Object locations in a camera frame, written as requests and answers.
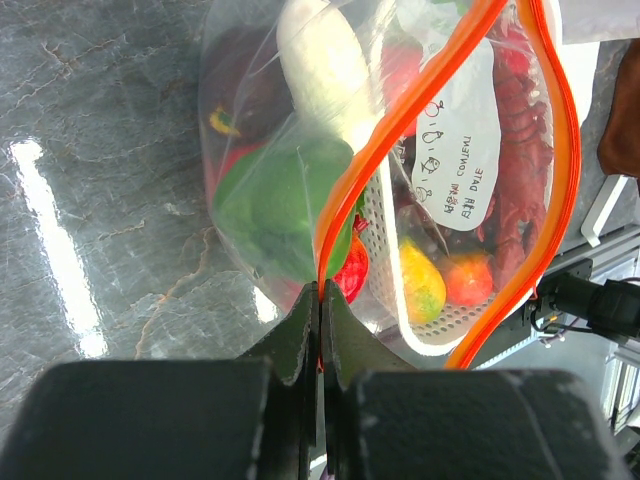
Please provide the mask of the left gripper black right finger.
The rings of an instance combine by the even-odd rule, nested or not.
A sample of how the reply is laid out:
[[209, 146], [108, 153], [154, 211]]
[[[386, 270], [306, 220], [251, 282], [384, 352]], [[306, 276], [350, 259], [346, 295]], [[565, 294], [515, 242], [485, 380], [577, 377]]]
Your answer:
[[321, 302], [328, 470], [337, 479], [628, 479], [584, 382], [562, 370], [412, 368]]

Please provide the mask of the white radish with leaves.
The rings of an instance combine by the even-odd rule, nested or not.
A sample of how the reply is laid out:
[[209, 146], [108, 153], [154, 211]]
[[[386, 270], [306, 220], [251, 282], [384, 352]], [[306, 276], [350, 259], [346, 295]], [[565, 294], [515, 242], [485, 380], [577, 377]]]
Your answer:
[[381, 113], [360, 42], [345, 16], [329, 1], [287, 1], [276, 41], [300, 119], [361, 151]]

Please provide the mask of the yellow green mango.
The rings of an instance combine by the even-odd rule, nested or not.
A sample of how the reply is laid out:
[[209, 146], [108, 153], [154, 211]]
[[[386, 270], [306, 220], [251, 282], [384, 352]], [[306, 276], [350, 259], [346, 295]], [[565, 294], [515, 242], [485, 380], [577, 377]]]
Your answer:
[[408, 237], [399, 247], [408, 319], [426, 325], [438, 318], [446, 303], [446, 286], [439, 270]]

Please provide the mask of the red apple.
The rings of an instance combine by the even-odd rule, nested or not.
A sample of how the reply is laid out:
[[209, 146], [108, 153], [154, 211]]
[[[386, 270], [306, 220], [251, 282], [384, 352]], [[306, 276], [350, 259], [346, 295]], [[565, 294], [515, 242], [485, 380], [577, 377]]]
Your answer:
[[211, 202], [219, 182], [226, 176], [231, 168], [242, 158], [265, 146], [265, 142], [246, 146], [231, 147], [223, 157], [214, 159], [205, 153], [203, 157], [204, 185], [208, 202]]

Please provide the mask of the clear zip top bag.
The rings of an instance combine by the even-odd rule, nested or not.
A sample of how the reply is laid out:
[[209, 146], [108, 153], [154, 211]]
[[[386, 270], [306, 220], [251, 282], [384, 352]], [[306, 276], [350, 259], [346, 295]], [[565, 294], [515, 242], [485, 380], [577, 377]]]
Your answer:
[[209, 213], [278, 307], [338, 287], [469, 367], [542, 290], [580, 177], [556, 1], [215, 1]]

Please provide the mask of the dark red onion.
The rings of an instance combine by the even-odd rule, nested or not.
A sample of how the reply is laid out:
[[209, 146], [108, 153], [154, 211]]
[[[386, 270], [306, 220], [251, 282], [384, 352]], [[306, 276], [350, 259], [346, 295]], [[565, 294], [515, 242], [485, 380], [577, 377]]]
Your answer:
[[292, 111], [274, 30], [232, 27], [206, 50], [199, 113], [213, 135], [240, 145], [259, 142]]

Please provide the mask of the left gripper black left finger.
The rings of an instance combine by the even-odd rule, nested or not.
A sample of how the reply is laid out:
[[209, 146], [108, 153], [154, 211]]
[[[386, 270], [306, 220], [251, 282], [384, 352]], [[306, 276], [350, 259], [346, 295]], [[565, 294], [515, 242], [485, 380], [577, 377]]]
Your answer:
[[1, 452], [5, 479], [305, 479], [320, 305], [233, 360], [87, 360], [47, 370]]

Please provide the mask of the green bell pepper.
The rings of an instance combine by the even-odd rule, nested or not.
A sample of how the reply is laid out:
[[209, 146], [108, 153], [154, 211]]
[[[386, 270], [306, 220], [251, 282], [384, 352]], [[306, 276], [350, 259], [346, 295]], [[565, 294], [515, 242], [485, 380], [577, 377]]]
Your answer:
[[214, 223], [258, 274], [314, 281], [315, 226], [352, 157], [349, 144], [332, 137], [261, 146], [240, 157], [219, 182]]

